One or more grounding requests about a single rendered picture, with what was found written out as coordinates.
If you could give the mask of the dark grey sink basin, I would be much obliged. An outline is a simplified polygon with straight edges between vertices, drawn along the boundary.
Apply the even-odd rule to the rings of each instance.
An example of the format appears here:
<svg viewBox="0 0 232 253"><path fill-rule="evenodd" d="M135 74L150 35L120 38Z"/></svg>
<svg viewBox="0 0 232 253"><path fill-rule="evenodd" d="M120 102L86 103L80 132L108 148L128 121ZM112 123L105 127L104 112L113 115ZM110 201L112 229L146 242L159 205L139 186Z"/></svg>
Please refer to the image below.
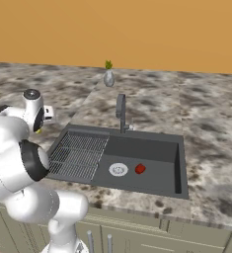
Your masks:
<svg viewBox="0 0 232 253"><path fill-rule="evenodd" d="M121 133L116 128L78 125L67 125L61 133L70 129L110 134L99 167L87 185L185 200L189 197L182 136L136 130ZM127 174L114 177L109 172L114 163L125 164ZM139 163L146 167L140 175L135 173Z"/></svg>

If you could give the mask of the red bell pepper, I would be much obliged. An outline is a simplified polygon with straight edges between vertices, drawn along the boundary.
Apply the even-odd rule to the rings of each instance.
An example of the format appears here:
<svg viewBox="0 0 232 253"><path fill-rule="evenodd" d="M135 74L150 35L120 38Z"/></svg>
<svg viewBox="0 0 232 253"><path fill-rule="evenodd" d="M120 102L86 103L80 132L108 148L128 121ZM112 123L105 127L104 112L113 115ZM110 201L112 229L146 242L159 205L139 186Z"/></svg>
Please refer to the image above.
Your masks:
<svg viewBox="0 0 232 253"><path fill-rule="evenodd" d="M135 173L138 174L138 175L142 174L145 170L146 170L146 167L143 164L141 164L141 163L139 163L135 167Z"/></svg>

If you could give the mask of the grey vase with green plant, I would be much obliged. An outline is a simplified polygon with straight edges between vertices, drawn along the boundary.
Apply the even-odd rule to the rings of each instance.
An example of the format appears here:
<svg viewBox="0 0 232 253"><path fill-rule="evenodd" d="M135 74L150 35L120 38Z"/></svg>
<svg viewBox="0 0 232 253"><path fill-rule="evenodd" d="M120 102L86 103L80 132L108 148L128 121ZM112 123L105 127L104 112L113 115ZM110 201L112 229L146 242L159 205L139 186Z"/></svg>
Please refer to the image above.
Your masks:
<svg viewBox="0 0 232 253"><path fill-rule="evenodd" d="M106 67L106 72L104 75L104 84L107 87L113 87L115 84L115 77L112 71L112 68L113 68L112 62L110 60L107 60L105 62L105 67Z"/></svg>

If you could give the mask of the olive cupboard door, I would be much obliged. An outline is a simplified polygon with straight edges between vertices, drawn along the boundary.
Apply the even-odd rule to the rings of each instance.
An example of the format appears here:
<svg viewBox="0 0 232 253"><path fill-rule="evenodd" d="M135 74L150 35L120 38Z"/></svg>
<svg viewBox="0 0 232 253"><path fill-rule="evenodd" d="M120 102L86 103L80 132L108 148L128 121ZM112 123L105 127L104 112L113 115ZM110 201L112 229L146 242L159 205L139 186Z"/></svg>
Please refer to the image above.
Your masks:
<svg viewBox="0 0 232 253"><path fill-rule="evenodd" d="M104 253L108 253L108 234L113 237L113 253L161 253L157 240L164 232L144 229L140 225L102 223Z"/></svg>
<svg viewBox="0 0 232 253"><path fill-rule="evenodd" d="M89 245L87 232L91 231L92 238L93 238L94 253L104 253L103 243L102 243L102 238L101 238L101 228L97 223L89 219L78 221L76 223L76 231L77 231L78 237L86 245Z"/></svg>
<svg viewBox="0 0 232 253"><path fill-rule="evenodd" d="M187 243L206 247L205 253L223 253L232 237L232 232L202 225L170 221L168 233Z"/></svg>

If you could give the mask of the round silver sink drain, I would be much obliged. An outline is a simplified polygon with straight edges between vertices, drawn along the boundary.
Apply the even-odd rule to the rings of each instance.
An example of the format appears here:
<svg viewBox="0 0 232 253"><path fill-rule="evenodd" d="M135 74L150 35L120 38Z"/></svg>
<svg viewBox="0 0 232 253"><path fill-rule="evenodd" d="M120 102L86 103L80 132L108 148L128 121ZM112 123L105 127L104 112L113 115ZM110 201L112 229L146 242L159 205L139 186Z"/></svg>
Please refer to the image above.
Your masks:
<svg viewBox="0 0 232 253"><path fill-rule="evenodd" d="M123 163L114 163L110 166L109 172L114 176L114 177L122 177L125 176L128 172L128 168L125 164Z"/></svg>

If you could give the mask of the dark grey tap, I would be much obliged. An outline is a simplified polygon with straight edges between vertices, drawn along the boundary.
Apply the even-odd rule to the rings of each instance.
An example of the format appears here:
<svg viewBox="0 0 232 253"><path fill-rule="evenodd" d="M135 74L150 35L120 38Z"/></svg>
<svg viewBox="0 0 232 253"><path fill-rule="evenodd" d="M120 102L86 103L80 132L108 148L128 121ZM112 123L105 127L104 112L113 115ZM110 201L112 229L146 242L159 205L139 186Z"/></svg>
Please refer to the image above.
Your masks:
<svg viewBox="0 0 232 253"><path fill-rule="evenodd" d="M120 132L126 133L128 130L133 130L133 124L128 125L125 119L125 95L118 94L116 99L116 117L120 122Z"/></svg>

